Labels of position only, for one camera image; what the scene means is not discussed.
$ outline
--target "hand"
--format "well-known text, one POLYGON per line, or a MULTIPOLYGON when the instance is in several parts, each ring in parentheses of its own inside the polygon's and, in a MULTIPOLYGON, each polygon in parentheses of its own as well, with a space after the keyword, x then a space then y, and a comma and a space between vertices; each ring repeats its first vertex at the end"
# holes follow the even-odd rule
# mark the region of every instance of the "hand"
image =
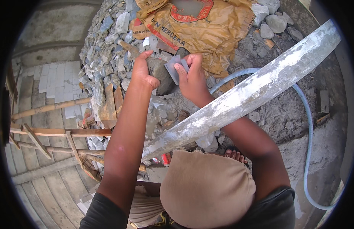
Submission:
POLYGON ((145 51, 135 59, 134 68, 131 75, 131 82, 140 82, 141 84, 147 83, 152 87, 152 90, 156 89, 161 82, 151 75, 149 75, 147 57, 153 53, 153 50, 145 51))
POLYGON ((206 85, 205 73, 201 67, 202 54, 189 54, 183 59, 186 60, 190 70, 186 73, 182 65, 175 64, 179 74, 179 89, 185 98, 202 108, 215 99, 206 85))

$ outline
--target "right hand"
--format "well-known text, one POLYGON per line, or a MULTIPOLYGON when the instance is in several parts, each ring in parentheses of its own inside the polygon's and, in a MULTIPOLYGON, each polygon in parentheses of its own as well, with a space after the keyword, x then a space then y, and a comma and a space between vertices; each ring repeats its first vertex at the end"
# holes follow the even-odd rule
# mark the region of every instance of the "right hand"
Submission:
POLYGON ((182 65, 175 64, 179 75, 179 89, 185 98, 202 108, 215 99, 206 85, 205 73, 201 67, 202 54, 189 54, 183 59, 186 60, 190 70, 187 73, 182 65))

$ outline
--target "black shirt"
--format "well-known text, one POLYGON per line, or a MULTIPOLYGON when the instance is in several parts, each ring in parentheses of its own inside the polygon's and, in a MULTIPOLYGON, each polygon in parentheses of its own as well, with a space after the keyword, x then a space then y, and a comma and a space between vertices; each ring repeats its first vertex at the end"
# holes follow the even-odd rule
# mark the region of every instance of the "black shirt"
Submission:
MULTIPOLYGON (((225 228, 239 229, 292 229, 295 225, 295 192, 284 186, 271 192, 266 198, 254 203, 244 217, 225 228)), ((162 212, 155 225, 148 229, 184 229, 175 223, 167 212, 162 212)), ((79 229, 102 228, 124 229, 128 223, 125 213, 110 199, 96 193, 79 229)))

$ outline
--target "concrete wall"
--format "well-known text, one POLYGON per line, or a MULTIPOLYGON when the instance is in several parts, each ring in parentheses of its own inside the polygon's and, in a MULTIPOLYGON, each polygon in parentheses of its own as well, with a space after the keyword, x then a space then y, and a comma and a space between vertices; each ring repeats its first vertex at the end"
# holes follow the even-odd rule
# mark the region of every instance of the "concrete wall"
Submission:
POLYGON ((25 67, 80 60, 84 39, 102 0, 44 0, 28 21, 13 57, 25 67))

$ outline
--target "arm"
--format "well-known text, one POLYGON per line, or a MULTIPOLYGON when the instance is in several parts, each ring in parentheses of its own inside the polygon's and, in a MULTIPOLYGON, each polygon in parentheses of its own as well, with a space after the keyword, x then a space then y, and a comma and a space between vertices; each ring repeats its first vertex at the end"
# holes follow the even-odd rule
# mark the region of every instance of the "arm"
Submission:
MULTIPOLYGON (((179 73, 179 88, 187 99, 202 108, 215 99, 206 86, 205 74, 201 68, 202 55, 190 54, 184 59, 190 66, 188 74, 181 65, 175 64, 179 73)), ((242 117, 222 129, 241 153, 252 160, 252 176, 256 183, 255 201, 280 186, 290 186, 279 148, 256 123, 242 117)))
POLYGON ((152 90, 160 82, 148 74, 146 58, 152 50, 135 60, 120 116, 105 153, 105 171, 97 192, 109 198, 129 215, 136 177, 143 153, 146 120, 152 90))

